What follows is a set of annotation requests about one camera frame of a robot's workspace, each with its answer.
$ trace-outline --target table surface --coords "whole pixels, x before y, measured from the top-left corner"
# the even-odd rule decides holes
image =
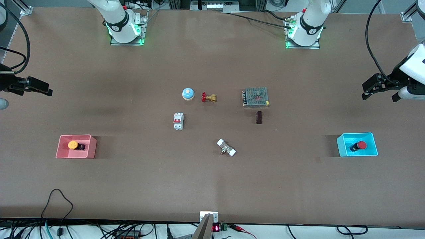
[[[35,8],[22,18],[31,59],[20,76],[50,83],[53,96],[0,93],[10,101],[0,112],[0,216],[38,217],[60,188],[73,218],[194,222],[211,210],[239,223],[425,226],[424,104],[393,103],[394,92],[362,101],[378,72],[366,19],[331,14],[321,49],[296,50],[278,27],[160,11],[144,46],[117,47],[96,9]],[[369,39],[388,74],[416,45],[399,15],[374,15]],[[11,49],[25,48],[18,29]],[[5,64],[19,61],[7,54]],[[262,86],[271,106],[257,125],[241,91]],[[194,100],[182,99],[185,87]],[[217,102],[202,103],[203,91]],[[379,156],[340,158],[346,132],[373,132]],[[55,159],[63,134],[95,136],[95,159]],[[220,138],[234,157],[220,155]],[[68,210],[57,193],[45,216]]]

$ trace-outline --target plastic bin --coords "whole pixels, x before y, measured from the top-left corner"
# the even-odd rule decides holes
[[[68,148],[68,143],[72,140],[84,144],[85,150],[74,150]],[[61,135],[57,146],[57,159],[92,159],[96,152],[96,139],[89,134],[81,135]]]
[[[350,147],[359,141],[366,142],[367,148],[356,152],[351,151]],[[337,138],[337,144],[341,157],[378,156],[372,133],[344,133]]]

